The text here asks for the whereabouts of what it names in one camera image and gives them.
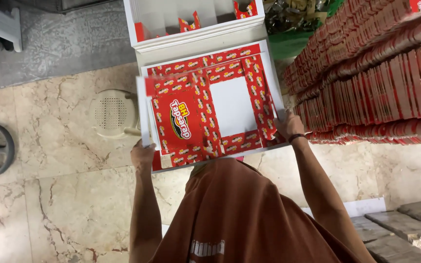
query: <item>gray floor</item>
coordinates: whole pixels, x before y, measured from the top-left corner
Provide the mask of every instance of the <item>gray floor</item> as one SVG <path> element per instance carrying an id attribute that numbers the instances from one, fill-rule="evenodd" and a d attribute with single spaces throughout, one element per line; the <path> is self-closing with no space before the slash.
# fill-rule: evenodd
<path id="1" fill-rule="evenodd" d="M 21 6 L 23 52 L 0 51 L 0 87 L 136 61 L 123 1 L 49 14 Z"/>

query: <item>person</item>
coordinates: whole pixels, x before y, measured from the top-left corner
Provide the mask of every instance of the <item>person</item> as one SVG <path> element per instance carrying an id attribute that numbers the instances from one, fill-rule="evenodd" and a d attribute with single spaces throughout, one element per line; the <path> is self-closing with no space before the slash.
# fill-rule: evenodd
<path id="1" fill-rule="evenodd" d="M 311 151 L 300 117 L 289 112 L 283 123 L 274 121 L 291 141 L 314 219 L 254 168 L 220 158 L 191 173 L 162 239 L 151 179 L 155 145 L 139 142 L 131 151 L 136 192 L 130 262 L 375 262 Z"/>

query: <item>brown t-shirt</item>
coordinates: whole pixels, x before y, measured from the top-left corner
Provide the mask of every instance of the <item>brown t-shirt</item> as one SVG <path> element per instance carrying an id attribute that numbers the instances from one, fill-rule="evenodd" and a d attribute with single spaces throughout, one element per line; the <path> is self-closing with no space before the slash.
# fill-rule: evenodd
<path id="1" fill-rule="evenodd" d="M 151 262 L 359 260 L 268 178 L 228 158 L 190 178 Z"/>

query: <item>tile floor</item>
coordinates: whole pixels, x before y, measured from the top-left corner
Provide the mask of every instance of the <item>tile floor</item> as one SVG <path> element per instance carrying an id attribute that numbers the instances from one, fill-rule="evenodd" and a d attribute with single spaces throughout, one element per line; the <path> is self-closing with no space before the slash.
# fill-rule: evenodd
<path id="1" fill-rule="evenodd" d="M 0 124 L 17 156 L 0 175 L 0 263 L 127 262 L 137 139 L 106 140 L 88 122 L 96 92 L 135 91 L 135 63 L 0 89 Z M 421 200 L 421 145 L 313 145 L 344 202 L 385 196 L 388 208 Z M 302 207 L 292 149 L 245 157 Z M 153 176 L 170 224 L 190 169 Z"/>

